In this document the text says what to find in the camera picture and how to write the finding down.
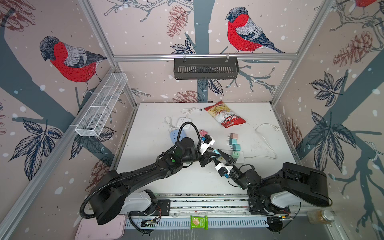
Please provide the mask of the light green charger plug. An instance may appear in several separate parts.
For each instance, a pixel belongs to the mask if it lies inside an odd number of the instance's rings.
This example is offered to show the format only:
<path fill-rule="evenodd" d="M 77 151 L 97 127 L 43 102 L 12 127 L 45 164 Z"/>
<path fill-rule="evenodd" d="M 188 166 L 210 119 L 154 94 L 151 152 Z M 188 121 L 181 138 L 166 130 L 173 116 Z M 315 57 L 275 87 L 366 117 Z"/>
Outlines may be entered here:
<path fill-rule="evenodd" d="M 240 152 L 239 151 L 232 151 L 232 157 L 234 159 L 238 159 L 240 157 Z"/>

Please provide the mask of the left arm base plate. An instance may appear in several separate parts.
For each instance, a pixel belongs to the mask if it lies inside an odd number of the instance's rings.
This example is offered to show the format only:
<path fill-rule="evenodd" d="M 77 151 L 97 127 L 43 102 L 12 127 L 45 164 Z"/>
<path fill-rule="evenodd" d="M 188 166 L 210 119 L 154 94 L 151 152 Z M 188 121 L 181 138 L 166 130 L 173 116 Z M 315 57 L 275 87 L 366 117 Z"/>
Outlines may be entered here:
<path fill-rule="evenodd" d="M 171 201 L 170 200 L 156 200 L 143 212 L 133 211 L 130 212 L 131 216 L 168 216 L 170 214 Z"/>

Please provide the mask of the teal charger plug front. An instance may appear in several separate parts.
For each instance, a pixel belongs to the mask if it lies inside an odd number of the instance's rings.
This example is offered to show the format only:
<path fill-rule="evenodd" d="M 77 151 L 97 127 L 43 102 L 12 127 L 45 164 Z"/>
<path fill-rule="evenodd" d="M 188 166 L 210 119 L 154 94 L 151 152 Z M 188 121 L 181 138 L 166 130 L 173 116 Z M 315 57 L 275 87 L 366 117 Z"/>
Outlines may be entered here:
<path fill-rule="evenodd" d="M 212 157 L 214 158 L 219 158 L 221 156 L 221 154 L 218 152 L 218 150 L 214 149 L 212 152 L 211 152 L 211 155 Z"/>

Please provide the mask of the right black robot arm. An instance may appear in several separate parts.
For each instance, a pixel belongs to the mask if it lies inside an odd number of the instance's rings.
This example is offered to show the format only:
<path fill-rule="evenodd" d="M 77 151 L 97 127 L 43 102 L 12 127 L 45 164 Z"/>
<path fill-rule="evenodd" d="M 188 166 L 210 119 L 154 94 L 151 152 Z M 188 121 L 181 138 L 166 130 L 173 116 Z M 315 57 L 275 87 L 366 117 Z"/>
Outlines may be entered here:
<path fill-rule="evenodd" d="M 225 164 L 215 159 L 215 168 L 220 176 L 233 181 L 232 186 L 247 191 L 249 212 L 252 215 L 275 216 L 289 214 L 289 206 L 306 202 L 328 208 L 332 205 L 325 173 L 293 163 L 283 163 L 277 173 L 262 178 L 253 165 L 242 172 L 234 159 L 224 152 Z"/>

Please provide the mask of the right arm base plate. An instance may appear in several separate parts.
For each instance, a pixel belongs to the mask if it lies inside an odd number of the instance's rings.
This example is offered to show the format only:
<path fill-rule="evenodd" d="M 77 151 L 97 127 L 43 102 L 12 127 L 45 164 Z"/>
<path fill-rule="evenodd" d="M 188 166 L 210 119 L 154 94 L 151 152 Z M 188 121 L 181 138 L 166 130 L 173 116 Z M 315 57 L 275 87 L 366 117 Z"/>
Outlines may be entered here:
<path fill-rule="evenodd" d="M 275 216 L 291 214 L 289 207 L 280 208 L 272 203 L 271 199 L 248 199 L 249 212 L 252 215 Z"/>

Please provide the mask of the white multicolour power strip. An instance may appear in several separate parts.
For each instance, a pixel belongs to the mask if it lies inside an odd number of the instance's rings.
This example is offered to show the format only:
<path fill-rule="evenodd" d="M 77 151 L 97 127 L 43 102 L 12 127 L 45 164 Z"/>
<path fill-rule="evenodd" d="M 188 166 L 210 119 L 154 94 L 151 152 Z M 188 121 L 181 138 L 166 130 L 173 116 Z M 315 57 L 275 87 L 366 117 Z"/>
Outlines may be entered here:
<path fill-rule="evenodd" d="M 232 150 L 221 150 L 223 153 L 226 153 L 230 155 L 232 158 L 236 160 L 235 164 L 244 164 L 245 158 L 244 153 L 241 151 L 232 151 Z M 218 150 L 214 150 L 214 153 L 220 154 Z M 219 157 L 218 160 L 222 163 L 226 163 L 225 159 L 223 157 Z"/>

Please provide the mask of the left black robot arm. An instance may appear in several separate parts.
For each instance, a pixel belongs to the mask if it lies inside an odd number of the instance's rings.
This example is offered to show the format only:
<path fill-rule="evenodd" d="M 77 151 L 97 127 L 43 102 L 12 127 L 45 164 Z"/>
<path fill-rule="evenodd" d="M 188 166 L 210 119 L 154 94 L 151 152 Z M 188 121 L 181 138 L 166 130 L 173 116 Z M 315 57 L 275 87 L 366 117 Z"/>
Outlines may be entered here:
<path fill-rule="evenodd" d="M 95 218 L 104 225 L 121 212 L 126 198 L 137 189 L 175 175 L 186 168 L 185 163 L 208 164 L 217 157 L 212 148 L 214 139 L 206 134 L 198 140 L 195 144 L 191 138 L 181 138 L 178 132 L 175 144 L 157 156 L 153 164 L 120 174 L 115 170 L 107 172 L 81 204 L 80 216 Z"/>

